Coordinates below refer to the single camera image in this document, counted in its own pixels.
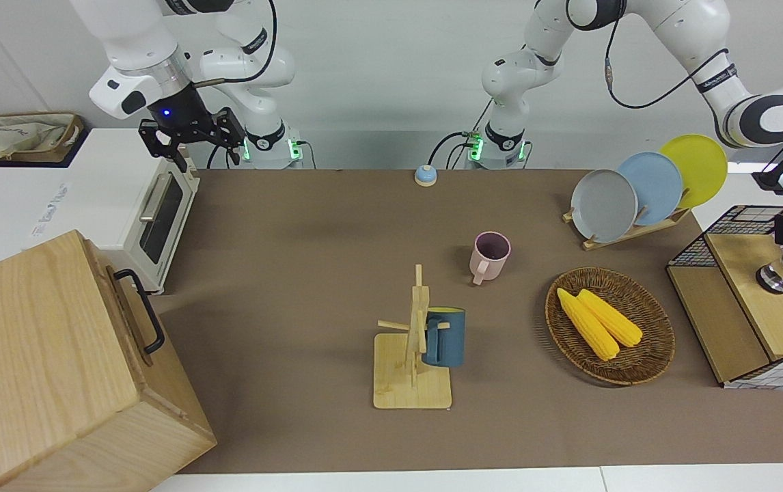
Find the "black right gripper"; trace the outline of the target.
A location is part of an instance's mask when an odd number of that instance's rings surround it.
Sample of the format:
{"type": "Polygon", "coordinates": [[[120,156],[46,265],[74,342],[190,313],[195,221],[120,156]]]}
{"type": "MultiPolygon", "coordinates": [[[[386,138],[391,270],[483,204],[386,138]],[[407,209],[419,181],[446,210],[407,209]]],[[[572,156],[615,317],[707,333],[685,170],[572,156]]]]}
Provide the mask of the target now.
{"type": "Polygon", "coordinates": [[[180,152],[181,144],[208,142],[225,147],[231,166],[241,165],[241,147],[245,129],[231,108],[219,110],[219,125],[214,115],[182,119],[177,115],[158,115],[155,121],[140,121],[139,136],[148,152],[154,158],[173,162],[180,172],[186,172],[188,165],[180,152]]]}

